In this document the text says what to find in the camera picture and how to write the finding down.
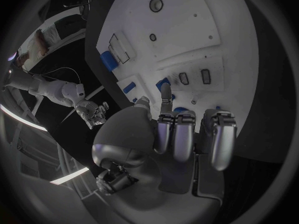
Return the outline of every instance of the blue component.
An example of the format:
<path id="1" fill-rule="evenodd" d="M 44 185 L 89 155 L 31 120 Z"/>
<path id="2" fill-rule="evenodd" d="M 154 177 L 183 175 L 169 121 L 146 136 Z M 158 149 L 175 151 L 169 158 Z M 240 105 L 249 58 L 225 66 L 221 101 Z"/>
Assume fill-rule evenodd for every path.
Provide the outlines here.
<path id="1" fill-rule="evenodd" d="M 171 85 L 170 82 L 169 82 L 169 80 L 168 80 L 167 78 L 164 78 L 163 80 L 159 81 L 159 82 L 156 84 L 156 86 L 157 86 L 157 88 L 158 88 L 158 90 L 159 90 L 160 92 L 161 92 L 161 86 L 162 86 L 164 83 L 168 83 L 169 85 Z"/>
<path id="2" fill-rule="evenodd" d="M 114 59 L 113 55 L 110 51 L 105 51 L 101 54 L 101 59 L 104 65 L 107 67 L 108 71 L 112 71 L 118 67 L 116 60 Z"/>
<path id="3" fill-rule="evenodd" d="M 188 111 L 188 109 L 184 108 L 184 107 L 177 107 L 173 110 L 174 112 L 182 112 L 182 111 Z"/>
<path id="4" fill-rule="evenodd" d="M 135 83 L 134 82 L 131 82 L 127 87 L 125 87 L 123 89 L 124 93 L 127 94 L 131 91 L 131 89 L 133 89 L 135 87 Z"/>

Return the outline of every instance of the robotic arm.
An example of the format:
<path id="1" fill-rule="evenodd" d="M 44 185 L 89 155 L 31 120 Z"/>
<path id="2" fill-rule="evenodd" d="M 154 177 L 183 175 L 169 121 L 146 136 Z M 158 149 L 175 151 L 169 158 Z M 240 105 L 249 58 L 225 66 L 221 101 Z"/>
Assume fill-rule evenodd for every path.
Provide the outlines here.
<path id="1" fill-rule="evenodd" d="M 106 122 L 105 113 L 109 109 L 107 102 L 98 106 L 96 103 L 86 100 L 83 84 L 61 80 L 49 82 L 40 75 L 32 76 L 21 69 L 12 68 L 4 86 L 28 91 L 29 94 L 36 97 L 48 97 L 52 102 L 62 106 L 74 107 L 90 129 Z"/>

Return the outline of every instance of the cable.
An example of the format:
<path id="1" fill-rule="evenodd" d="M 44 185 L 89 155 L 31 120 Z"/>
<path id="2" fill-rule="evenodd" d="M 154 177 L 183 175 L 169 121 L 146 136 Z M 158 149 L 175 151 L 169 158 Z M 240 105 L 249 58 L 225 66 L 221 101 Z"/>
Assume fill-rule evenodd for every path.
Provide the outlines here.
<path id="1" fill-rule="evenodd" d="M 77 77 L 78 77 L 79 84 L 81 83 L 80 76 L 78 75 L 78 73 L 77 73 L 74 69 L 72 69 L 72 68 L 70 68 L 70 67 L 60 67 L 60 68 L 58 68 L 58 69 L 56 69 L 56 70 L 54 70 L 54 71 L 58 71 L 58 70 L 63 69 L 63 68 L 70 69 L 70 70 L 74 71 L 74 72 L 76 73 Z M 52 72 L 54 72 L 54 71 L 50 71 L 50 72 L 43 73 L 43 74 L 40 74 L 40 75 L 49 74 L 49 73 L 52 73 Z"/>

